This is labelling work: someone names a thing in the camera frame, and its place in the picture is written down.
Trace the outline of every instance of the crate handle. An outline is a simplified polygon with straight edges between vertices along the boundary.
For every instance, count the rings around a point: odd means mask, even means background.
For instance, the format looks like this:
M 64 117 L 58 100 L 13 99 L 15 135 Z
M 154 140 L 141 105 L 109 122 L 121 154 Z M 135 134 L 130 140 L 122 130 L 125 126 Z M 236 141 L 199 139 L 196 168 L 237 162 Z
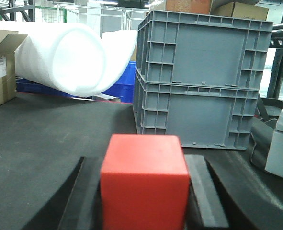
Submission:
M 189 95 L 204 95 L 204 96 L 220 96 L 219 92 L 200 92 L 200 91 L 185 91 L 186 94 Z
M 234 25 L 233 24 L 230 24 L 230 23 L 212 23 L 212 22 L 203 22 L 203 21 L 198 21 L 198 25 L 219 25 L 219 26 L 223 26 L 223 27 L 230 27 L 230 28 L 233 28 Z

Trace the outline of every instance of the dark gray table surface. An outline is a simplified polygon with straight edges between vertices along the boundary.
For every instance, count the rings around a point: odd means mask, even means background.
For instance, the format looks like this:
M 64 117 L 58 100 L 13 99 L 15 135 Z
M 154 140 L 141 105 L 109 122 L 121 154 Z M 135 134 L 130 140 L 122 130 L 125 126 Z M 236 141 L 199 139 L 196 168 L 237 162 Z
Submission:
M 258 120 L 255 126 L 266 130 Z M 80 156 L 103 156 L 113 133 L 136 133 L 131 104 L 19 93 L 0 106 L 0 230 L 19 230 L 68 178 Z M 257 226 L 279 225 L 283 179 L 251 166 L 247 151 L 202 154 Z

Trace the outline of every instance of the foam sheet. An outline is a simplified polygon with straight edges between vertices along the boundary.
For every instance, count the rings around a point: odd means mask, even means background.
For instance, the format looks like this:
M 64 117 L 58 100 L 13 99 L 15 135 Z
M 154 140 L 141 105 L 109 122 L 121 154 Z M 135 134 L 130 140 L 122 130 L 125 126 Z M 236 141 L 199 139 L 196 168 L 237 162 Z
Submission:
M 0 21 L 0 29 L 28 34 L 15 52 L 16 75 L 89 97 L 110 88 L 133 53 L 137 31 L 104 33 L 80 23 Z

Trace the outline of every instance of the wire mesh fence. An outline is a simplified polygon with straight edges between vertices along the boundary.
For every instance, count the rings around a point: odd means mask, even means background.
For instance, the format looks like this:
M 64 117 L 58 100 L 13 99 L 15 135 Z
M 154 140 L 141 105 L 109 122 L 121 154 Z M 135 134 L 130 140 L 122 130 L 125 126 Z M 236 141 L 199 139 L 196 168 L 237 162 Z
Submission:
M 36 22 L 57 23 L 57 9 L 53 7 L 36 6 L 35 18 Z M 67 11 L 65 9 L 59 10 L 60 23 L 67 23 Z

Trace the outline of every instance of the red block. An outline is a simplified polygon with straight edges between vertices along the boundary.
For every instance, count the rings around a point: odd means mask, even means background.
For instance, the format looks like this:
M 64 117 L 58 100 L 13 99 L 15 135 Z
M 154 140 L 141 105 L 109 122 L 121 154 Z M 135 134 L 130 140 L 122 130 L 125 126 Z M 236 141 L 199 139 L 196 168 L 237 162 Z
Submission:
M 176 136 L 114 134 L 101 169 L 104 230 L 183 230 L 190 177 Z

